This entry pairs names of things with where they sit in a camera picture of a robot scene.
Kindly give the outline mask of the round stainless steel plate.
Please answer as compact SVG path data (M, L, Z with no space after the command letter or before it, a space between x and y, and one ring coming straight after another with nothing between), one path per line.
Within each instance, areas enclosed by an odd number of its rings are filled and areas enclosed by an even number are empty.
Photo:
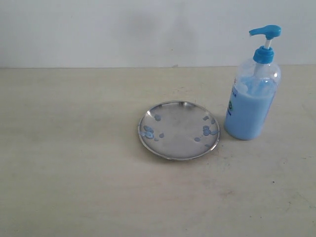
M143 146L168 160L192 160L214 150L220 124L206 108L187 101L167 101L148 109L137 127Z

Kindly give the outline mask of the blue soap pump bottle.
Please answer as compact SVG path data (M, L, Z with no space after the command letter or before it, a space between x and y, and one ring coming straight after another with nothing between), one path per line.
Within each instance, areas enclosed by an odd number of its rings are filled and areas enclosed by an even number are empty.
M267 25L252 29L249 34L264 35L266 42L238 67L232 86L224 129L240 140L252 140L261 134L281 81L281 70L273 62L271 47L272 40L280 36L281 27Z

